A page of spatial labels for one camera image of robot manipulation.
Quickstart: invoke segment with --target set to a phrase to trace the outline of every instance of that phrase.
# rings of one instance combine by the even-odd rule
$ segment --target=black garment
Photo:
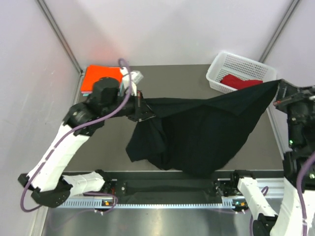
[[[131,161],[209,176],[241,149],[272,102],[279,81],[211,99],[146,99],[156,114],[138,122],[126,147]]]

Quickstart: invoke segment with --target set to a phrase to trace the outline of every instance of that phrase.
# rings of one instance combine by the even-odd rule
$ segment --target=folded cloth
[[[220,82],[235,89],[244,89],[254,85],[262,84],[261,80],[241,80],[234,75],[226,75]]]
[[[279,81],[211,99],[146,99],[155,118],[138,122],[126,147],[130,160],[207,177],[241,149],[272,102]]]

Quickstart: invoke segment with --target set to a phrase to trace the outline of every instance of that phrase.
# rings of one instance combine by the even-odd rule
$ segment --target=plastic laundry basket
[[[241,80],[268,82],[277,79],[276,70],[270,66],[235,54],[221,52],[211,64],[206,75],[210,87],[223,93],[237,90],[220,83],[223,77],[228,74]]]

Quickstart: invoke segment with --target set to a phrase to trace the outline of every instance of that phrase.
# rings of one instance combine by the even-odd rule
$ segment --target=red fabric
[[[221,83],[235,89],[244,89],[254,85],[262,84],[261,80],[241,80],[234,75],[226,75],[221,80]]]

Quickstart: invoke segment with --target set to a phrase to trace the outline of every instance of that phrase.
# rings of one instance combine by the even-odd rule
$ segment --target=white wall
[[[290,0],[46,0],[80,65],[258,60]]]
[[[266,64],[278,71],[278,77],[297,86],[315,85],[315,1],[303,0],[276,42]],[[286,115],[273,110],[283,148],[288,151]]]
[[[78,74],[34,0],[3,2],[0,21],[0,235],[24,236],[33,214],[20,210],[17,178],[53,140]]]

